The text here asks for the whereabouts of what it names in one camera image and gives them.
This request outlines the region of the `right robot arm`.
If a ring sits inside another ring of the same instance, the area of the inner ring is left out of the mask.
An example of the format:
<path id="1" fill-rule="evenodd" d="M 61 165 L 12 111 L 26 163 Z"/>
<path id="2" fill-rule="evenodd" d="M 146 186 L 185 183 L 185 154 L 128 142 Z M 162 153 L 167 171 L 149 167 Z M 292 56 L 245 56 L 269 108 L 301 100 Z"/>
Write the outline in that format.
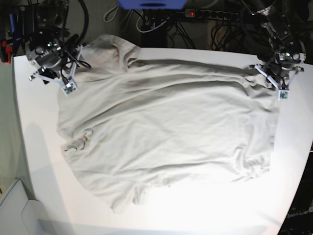
<path id="1" fill-rule="evenodd" d="M 89 13 L 84 1 L 79 1 L 84 13 L 81 34 L 71 35 L 66 28 L 69 12 L 67 0 L 44 0 L 28 6 L 23 19 L 23 50 L 37 71 L 29 79 L 44 83 L 60 83 L 66 93 L 76 89 L 77 67 L 91 68 L 82 57 L 83 40 L 89 26 Z"/>

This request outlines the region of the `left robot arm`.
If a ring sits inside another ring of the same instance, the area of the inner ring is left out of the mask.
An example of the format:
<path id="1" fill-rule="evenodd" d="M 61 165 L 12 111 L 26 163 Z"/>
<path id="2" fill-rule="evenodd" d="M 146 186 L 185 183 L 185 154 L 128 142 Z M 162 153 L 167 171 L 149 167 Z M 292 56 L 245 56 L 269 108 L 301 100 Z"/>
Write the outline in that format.
<path id="1" fill-rule="evenodd" d="M 300 64 L 306 59 L 304 44 L 297 40 L 290 29 L 285 17 L 275 7 L 274 0 L 244 0 L 244 6 L 252 15 L 262 16 L 261 26 L 269 34 L 268 42 L 272 55 L 263 59 L 263 65 L 251 66 L 259 71 L 277 90 L 289 90 L 291 78 L 289 73 L 296 76 L 303 71 Z"/>

